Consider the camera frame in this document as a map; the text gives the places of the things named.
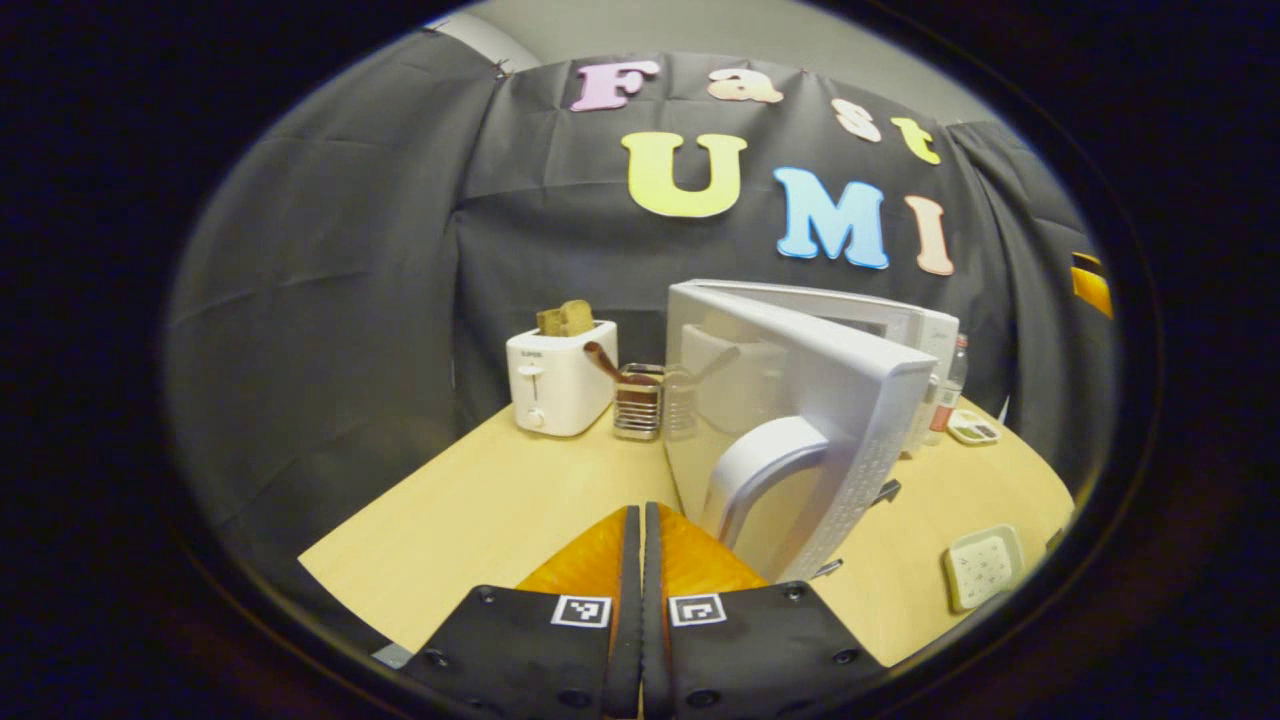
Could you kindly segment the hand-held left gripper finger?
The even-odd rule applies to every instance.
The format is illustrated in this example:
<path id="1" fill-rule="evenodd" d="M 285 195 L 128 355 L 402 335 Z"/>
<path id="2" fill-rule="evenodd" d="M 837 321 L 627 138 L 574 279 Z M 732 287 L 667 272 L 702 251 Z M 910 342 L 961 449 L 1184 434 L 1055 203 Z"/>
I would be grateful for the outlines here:
<path id="1" fill-rule="evenodd" d="M 475 585 L 401 674 L 483 719 L 635 719 L 643 610 L 640 511 L 604 521 L 600 591 Z"/>
<path id="2" fill-rule="evenodd" d="M 662 506 L 644 520 L 643 717 L 817 719 L 887 675 L 806 582 L 676 592 Z"/>

